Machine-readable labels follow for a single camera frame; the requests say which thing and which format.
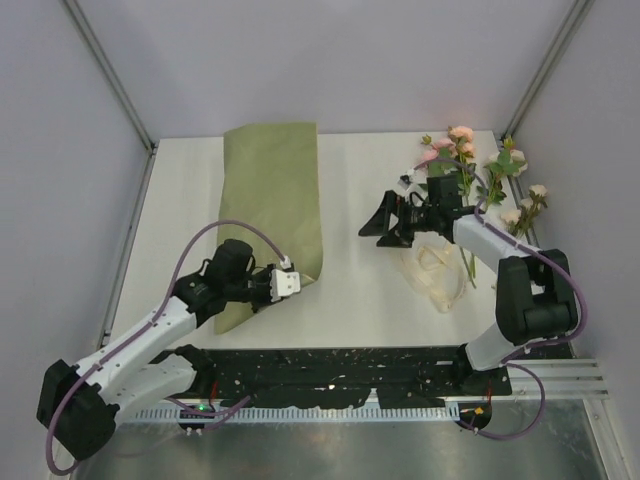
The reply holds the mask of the cream ribbon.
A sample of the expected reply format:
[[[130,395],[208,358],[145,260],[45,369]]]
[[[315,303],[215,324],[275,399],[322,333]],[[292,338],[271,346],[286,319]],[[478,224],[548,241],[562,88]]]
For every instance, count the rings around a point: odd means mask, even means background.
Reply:
[[[477,289],[463,254],[447,240],[423,237],[394,254],[393,261],[408,286],[441,314],[451,312]]]

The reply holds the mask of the green wrapping paper sheet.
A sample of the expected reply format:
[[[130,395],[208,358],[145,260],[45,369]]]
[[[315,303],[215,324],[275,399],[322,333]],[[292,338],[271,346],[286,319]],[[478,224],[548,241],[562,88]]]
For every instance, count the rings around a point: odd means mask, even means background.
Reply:
[[[224,182],[218,218],[264,233],[289,257],[301,286],[323,266],[317,125],[247,124],[223,135]]]

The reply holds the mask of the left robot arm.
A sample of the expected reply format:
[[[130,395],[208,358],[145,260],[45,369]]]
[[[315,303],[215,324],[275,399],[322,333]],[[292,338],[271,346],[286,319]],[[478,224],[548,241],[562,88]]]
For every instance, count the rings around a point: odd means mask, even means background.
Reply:
[[[252,247],[228,239],[195,272],[174,274],[160,304],[123,335],[95,353],[45,372],[37,420],[46,447],[61,444],[82,461],[101,450],[137,411],[189,390],[206,361],[193,346],[153,360],[230,304],[259,311],[299,293],[300,275],[289,258],[258,268]]]

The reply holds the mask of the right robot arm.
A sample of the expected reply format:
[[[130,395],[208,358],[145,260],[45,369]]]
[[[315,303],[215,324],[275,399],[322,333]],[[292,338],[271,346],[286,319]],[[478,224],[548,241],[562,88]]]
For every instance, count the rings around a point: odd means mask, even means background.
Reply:
[[[502,367],[527,348],[562,343],[579,330],[582,297],[566,255],[539,250],[495,227],[477,206],[466,206],[455,175],[431,177],[426,194],[385,192],[360,228],[377,246],[409,248],[418,233],[433,232],[478,257],[496,275],[494,323],[461,345],[453,378],[464,385]]]

